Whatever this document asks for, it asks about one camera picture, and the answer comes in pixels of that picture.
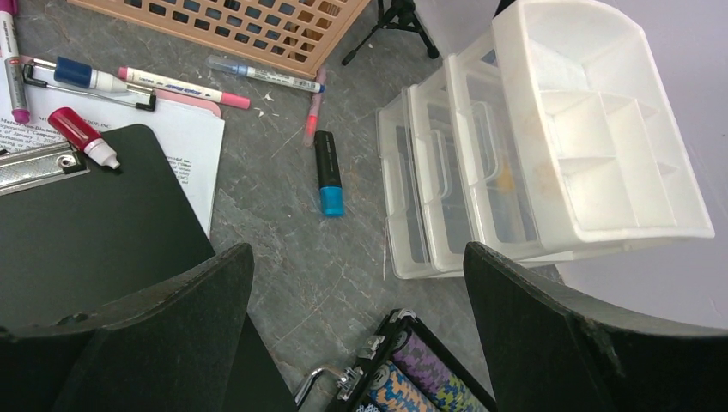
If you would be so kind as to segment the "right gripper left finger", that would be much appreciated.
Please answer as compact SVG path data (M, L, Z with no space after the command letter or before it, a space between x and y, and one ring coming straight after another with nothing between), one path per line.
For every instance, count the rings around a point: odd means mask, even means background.
M2 329L4 411L293 411L247 307L252 248L54 324Z

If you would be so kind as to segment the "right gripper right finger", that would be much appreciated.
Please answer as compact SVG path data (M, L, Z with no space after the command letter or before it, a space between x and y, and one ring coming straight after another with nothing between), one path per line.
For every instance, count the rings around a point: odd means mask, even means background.
M478 242L463 266L498 410L726 410L725 330L610 304Z

